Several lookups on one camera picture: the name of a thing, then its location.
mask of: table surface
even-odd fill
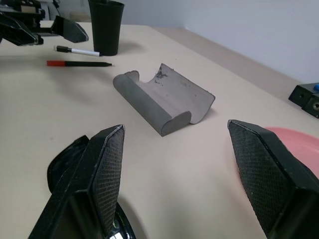
[[[76,138],[124,124],[119,202],[139,239],[265,239],[238,179],[229,119],[319,136],[319,122],[148,26],[123,25],[119,54],[96,58],[42,46],[0,45],[0,238],[26,238],[50,197],[46,170]],[[54,68],[46,60],[107,61]],[[149,81],[165,63],[216,96],[204,120],[161,137],[114,89],[131,70]]]

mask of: marker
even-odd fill
[[[58,52],[65,52],[65,53],[72,52],[76,54],[89,55],[89,56],[102,56],[100,52],[74,49],[74,48],[69,48],[66,46],[54,46],[53,49]]]
[[[93,62],[93,61],[47,61],[47,66],[95,66],[95,67],[107,67],[112,66],[107,62]]]

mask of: red pen cap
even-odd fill
[[[47,66],[65,66],[65,61],[46,61]]]

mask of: black cup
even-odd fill
[[[111,0],[89,0],[94,51],[104,56],[115,56],[119,38],[124,4]]]

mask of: pink plate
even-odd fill
[[[288,128],[267,127],[319,179],[319,138]]]

